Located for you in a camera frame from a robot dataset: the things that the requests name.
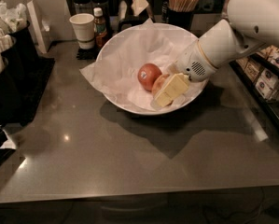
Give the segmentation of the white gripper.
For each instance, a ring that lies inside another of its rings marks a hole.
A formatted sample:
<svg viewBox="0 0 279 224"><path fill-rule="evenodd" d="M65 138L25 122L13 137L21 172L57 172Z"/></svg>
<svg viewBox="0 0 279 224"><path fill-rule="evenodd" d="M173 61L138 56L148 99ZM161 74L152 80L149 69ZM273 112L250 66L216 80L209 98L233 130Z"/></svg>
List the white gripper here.
<svg viewBox="0 0 279 224"><path fill-rule="evenodd" d="M175 61L168 65L170 75L161 89L153 96L152 105L164 108L183 95L191 82L202 82L217 71L202 50L199 41L186 47Z"/></svg>

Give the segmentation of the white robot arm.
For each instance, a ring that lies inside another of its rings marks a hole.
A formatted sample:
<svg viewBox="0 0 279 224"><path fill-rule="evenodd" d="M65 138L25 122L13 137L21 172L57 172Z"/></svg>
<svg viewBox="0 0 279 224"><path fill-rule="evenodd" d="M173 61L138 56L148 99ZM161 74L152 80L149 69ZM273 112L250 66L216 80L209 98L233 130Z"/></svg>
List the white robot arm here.
<svg viewBox="0 0 279 224"><path fill-rule="evenodd" d="M168 78L154 95L161 109L222 65L270 45L279 48L279 0L229 0L227 17L180 52L167 66Z"/></svg>

